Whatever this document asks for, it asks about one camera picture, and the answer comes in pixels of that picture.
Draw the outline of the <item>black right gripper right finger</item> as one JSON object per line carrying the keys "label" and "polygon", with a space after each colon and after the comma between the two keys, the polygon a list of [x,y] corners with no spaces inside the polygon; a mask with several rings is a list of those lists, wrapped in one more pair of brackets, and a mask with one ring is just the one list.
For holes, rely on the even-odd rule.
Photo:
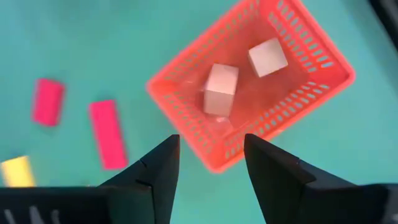
{"label": "black right gripper right finger", "polygon": [[267,224],[293,224],[306,185],[320,181],[327,187],[354,184],[324,170],[304,169],[299,157],[256,136],[244,137],[244,156],[249,178]]}

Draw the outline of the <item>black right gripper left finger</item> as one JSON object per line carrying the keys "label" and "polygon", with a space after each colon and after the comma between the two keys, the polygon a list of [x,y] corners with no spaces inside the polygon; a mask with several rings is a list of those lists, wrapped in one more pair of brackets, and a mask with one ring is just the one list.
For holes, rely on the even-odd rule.
{"label": "black right gripper left finger", "polygon": [[105,181],[112,224],[170,224],[180,167],[173,134],[133,165]]}

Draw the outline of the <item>long red block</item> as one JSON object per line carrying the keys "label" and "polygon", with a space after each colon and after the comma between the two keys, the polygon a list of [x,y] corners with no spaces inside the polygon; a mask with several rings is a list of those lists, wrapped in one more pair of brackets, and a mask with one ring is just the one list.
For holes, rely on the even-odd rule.
{"label": "long red block", "polygon": [[114,100],[96,101],[89,114],[101,163],[105,170],[123,169],[128,164],[118,110]]}

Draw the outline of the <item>natural wooden cube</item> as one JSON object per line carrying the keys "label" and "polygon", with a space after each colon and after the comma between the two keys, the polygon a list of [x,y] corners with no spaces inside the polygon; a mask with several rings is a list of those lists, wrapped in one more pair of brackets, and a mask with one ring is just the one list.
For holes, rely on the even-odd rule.
{"label": "natural wooden cube", "polygon": [[258,77],[264,77],[288,65],[278,38],[269,39],[249,49],[249,60]]}
{"label": "natural wooden cube", "polygon": [[228,117],[238,84],[239,68],[213,64],[204,89],[205,113]]}

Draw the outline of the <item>short red block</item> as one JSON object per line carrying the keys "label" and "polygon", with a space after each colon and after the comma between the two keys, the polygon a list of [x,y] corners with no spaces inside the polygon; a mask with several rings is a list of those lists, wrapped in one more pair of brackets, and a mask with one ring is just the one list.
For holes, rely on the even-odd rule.
{"label": "short red block", "polygon": [[43,126],[59,123],[65,85],[56,80],[40,78],[36,81],[32,120]]}

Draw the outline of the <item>orange perforated plastic basket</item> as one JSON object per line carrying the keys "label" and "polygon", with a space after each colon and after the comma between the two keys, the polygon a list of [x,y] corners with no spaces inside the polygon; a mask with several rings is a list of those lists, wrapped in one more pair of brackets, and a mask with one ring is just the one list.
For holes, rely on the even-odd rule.
{"label": "orange perforated plastic basket", "polygon": [[[249,49],[272,38],[288,64],[260,78]],[[216,63],[239,70],[227,118],[203,110]],[[241,0],[150,79],[147,91],[204,166],[221,173],[243,158],[247,133],[278,136],[354,79],[352,66],[300,0]]]}

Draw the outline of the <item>long yellow block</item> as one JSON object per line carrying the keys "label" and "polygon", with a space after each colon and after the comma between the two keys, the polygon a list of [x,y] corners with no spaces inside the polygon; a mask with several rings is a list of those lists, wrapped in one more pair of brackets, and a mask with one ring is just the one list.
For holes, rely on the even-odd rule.
{"label": "long yellow block", "polygon": [[0,163],[0,171],[7,187],[35,187],[28,156],[20,156]]}

